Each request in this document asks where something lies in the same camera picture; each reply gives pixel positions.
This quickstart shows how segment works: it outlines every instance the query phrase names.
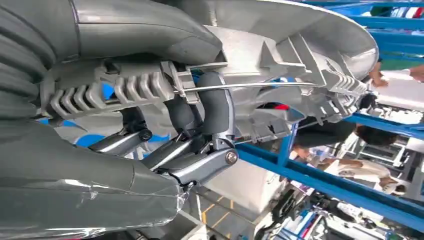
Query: machine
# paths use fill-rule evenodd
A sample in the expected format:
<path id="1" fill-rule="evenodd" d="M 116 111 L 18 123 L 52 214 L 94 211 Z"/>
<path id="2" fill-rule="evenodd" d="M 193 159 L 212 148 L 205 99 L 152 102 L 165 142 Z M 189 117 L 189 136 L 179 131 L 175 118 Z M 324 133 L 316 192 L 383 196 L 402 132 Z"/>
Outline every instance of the machine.
<path id="1" fill-rule="evenodd" d="M 235 142 L 287 136 L 306 116 L 351 115 L 378 58 L 360 25 L 294 2 L 0 6 L 2 239 L 165 225 L 193 185 L 238 160 Z M 122 129 L 89 149 L 53 128 L 116 111 Z M 142 161 L 123 158 L 153 134 L 172 139 Z"/>

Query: yellow floor marking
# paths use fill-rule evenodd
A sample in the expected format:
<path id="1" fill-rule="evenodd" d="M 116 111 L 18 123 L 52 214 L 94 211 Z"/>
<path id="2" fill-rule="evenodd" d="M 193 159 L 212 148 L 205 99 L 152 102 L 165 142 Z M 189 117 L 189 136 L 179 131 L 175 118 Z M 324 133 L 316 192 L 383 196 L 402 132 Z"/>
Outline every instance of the yellow floor marking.
<path id="1" fill-rule="evenodd" d="M 227 211 L 226 212 L 226 214 L 224 214 L 224 216 L 222 216 L 218 221 L 216 221 L 215 222 L 215 224 L 214 225 L 212 225 L 212 227 L 211 228 L 215 228 L 222 220 L 224 220 L 227 216 L 228 216 L 228 214 L 230 214 L 230 212 L 229 211 Z"/>
<path id="2" fill-rule="evenodd" d="M 201 213 L 201 221 L 202 221 L 204 224 L 206 224 L 206 223 L 207 223 L 207 221 L 206 221 L 206 212 L 202 212 L 202 213 Z"/>
<path id="3" fill-rule="evenodd" d="M 222 199 L 223 199 L 224 197 L 223 196 L 221 196 L 220 198 L 218 198 L 218 200 L 216 200 L 217 202 L 219 202 L 219 201 L 221 201 Z M 213 207 L 215 207 L 215 203 L 213 203 L 213 204 L 211 204 L 209 207 L 207 207 L 206 208 L 206 210 L 204 210 L 203 212 L 201 212 L 202 214 L 203 213 L 206 213 L 207 211 L 209 211 L 209 210 L 211 210 L 211 208 L 213 208 Z"/>

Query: screw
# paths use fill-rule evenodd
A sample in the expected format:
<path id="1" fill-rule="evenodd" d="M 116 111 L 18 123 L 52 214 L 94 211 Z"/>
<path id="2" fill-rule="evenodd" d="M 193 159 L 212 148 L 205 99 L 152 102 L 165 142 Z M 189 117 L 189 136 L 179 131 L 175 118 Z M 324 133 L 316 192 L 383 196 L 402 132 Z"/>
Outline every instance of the screw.
<path id="1" fill-rule="evenodd" d="M 237 153 L 235 153 L 233 151 L 230 151 L 225 156 L 225 161 L 230 165 L 235 164 L 237 162 L 237 159 L 238 159 Z"/>
<path id="2" fill-rule="evenodd" d="M 143 129 L 139 132 L 138 137 L 143 141 L 147 142 L 152 138 L 153 134 L 148 129 Z"/>

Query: gray plastic housing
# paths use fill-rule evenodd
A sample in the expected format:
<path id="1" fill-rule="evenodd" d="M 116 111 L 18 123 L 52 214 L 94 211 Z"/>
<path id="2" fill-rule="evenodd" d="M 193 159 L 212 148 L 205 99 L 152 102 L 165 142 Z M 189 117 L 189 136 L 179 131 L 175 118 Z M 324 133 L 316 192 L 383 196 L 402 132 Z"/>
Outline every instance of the gray plastic housing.
<path id="1" fill-rule="evenodd" d="M 207 64 L 221 50 L 182 11 L 152 1 L 0 2 L 0 236 L 84 238 L 163 225 L 185 193 L 138 161 L 74 147 L 29 118 L 56 63 L 149 52 Z"/>

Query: clear plastic wrap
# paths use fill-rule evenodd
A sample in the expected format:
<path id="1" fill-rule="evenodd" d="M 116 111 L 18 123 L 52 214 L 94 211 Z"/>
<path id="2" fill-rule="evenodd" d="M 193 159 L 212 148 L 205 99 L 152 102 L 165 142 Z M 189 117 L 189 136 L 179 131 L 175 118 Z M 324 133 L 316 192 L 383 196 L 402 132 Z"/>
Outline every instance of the clear plastic wrap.
<path id="1" fill-rule="evenodd" d="M 0 206 L 2 214 L 19 216 L 2 222 L 2 240 L 81 239 L 161 226 L 174 219 L 188 198 L 177 184 L 146 194 L 74 179 L 13 178 L 0 185 L 5 203 Z M 48 202 L 43 201 L 46 195 Z"/>

